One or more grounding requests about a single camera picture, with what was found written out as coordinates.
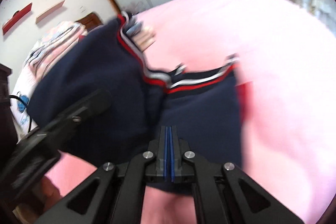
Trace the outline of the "folded floral quilt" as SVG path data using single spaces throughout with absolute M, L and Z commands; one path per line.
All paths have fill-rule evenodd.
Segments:
M 34 77 L 40 80 L 82 36 L 87 34 L 85 26 L 81 23 L 60 22 L 34 44 L 23 66 L 27 65 Z

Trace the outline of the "pink bed blanket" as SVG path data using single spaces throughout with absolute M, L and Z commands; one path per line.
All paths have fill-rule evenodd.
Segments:
M 154 71 L 205 72 L 238 57 L 246 173 L 316 223 L 335 195 L 335 36 L 287 0 L 175 0 L 138 15 Z

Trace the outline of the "dark wooden headboard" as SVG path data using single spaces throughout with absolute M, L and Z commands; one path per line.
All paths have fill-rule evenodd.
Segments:
M 103 25 L 103 22 L 101 21 L 100 17 L 95 12 L 89 13 L 85 17 L 76 20 L 76 22 L 84 25 L 88 32 L 92 31 L 98 26 Z

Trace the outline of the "red wall shelf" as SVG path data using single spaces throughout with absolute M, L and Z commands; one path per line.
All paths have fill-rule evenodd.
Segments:
M 2 27 L 2 33 L 5 35 L 9 30 L 20 20 L 22 19 L 26 14 L 28 14 L 31 11 L 32 3 L 29 3 L 26 7 L 23 9 L 17 11 L 13 17 L 3 25 Z

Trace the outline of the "folded beige garment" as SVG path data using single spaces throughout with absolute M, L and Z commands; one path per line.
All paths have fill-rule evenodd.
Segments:
M 156 33 L 153 27 L 143 27 L 142 30 L 131 37 L 135 45 L 144 52 L 156 41 Z

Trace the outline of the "pink wall shelf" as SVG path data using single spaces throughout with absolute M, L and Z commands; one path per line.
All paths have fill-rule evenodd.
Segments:
M 57 4 L 51 6 L 50 8 L 46 9 L 46 11 L 42 12 L 41 14 L 39 14 L 36 19 L 35 19 L 35 24 L 38 24 L 39 22 L 41 22 L 44 18 L 48 17 L 49 15 L 51 15 L 53 12 L 55 12 L 56 10 L 62 8 L 62 6 L 64 5 L 64 2 L 66 0 L 62 0 L 60 2 L 58 2 Z

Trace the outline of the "white cartoon pillow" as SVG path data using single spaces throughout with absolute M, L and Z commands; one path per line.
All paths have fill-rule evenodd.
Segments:
M 11 99 L 11 111 L 22 133 L 19 139 L 29 132 L 30 117 L 27 114 L 26 106 L 29 104 L 31 96 L 36 88 L 37 80 L 28 66 L 22 68 L 17 79 L 12 95 L 20 98 L 24 103 L 17 99 Z

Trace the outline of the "navy red varsity jacket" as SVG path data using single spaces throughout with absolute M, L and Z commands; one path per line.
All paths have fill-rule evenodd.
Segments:
M 161 128 L 208 161 L 242 164 L 242 109 L 236 87 L 238 57 L 205 72 L 154 71 L 127 35 L 129 14 L 90 32 L 62 57 L 33 92 L 27 112 L 45 127 L 96 90 L 111 106 L 87 120 L 62 151 L 95 165 L 121 164 L 146 151 Z

